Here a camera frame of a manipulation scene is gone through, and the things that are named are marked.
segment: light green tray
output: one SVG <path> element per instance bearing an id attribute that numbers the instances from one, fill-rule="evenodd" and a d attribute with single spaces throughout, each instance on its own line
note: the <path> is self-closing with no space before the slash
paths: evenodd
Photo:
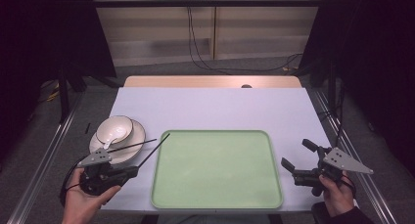
<path id="1" fill-rule="evenodd" d="M 158 208 L 276 208 L 283 197 L 268 135 L 259 130 L 170 130 L 159 151 Z"/>

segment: white table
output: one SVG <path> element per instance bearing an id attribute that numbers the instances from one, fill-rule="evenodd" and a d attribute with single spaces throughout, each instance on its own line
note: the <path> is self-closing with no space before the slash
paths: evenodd
<path id="1" fill-rule="evenodd" d="M 306 138 L 323 147 L 329 141 L 303 88 L 146 88 L 127 87 L 118 91 L 111 115 L 127 115 L 139 121 L 147 139 L 159 139 L 170 129 L 258 129 L 268 133 L 274 148 L 284 196 L 273 210 L 247 212 L 310 211 L 321 202 L 311 188 L 298 187 L 290 172 L 280 165 L 285 157 L 298 169 L 316 167 L 318 156 L 301 145 Z M 146 145 L 129 163 L 137 165 L 157 145 Z M 154 154 L 122 190 L 103 206 L 106 210 L 142 213 L 212 213 L 241 210 L 157 209 L 151 191 L 157 155 Z"/>

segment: white plate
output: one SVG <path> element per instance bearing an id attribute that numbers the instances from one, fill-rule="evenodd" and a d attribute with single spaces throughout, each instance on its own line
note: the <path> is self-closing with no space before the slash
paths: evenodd
<path id="1" fill-rule="evenodd" d="M 133 144 L 142 143 L 146 140 L 146 132 L 144 131 L 143 126 L 139 122 L 135 121 L 134 119 L 131 119 L 131 121 L 133 124 L 133 130 L 131 131 L 132 135 L 130 135 L 131 137 L 128 137 L 128 139 L 126 139 L 128 140 L 128 142 L 126 142 L 124 147 L 130 146 Z M 99 148 L 102 148 L 103 146 L 104 144 L 98 140 L 97 134 L 95 133 L 94 136 L 92 136 L 91 141 L 89 143 L 89 152 L 93 153 L 97 151 Z M 110 164 L 126 162 L 127 160 L 137 155 L 142 147 L 143 145 L 137 145 L 135 147 L 131 147 L 128 149 L 124 149 L 118 152 L 111 153 L 113 160 L 110 161 Z M 108 151 L 111 151 L 114 149 L 115 148 L 113 148 L 112 145 L 108 147 Z"/>

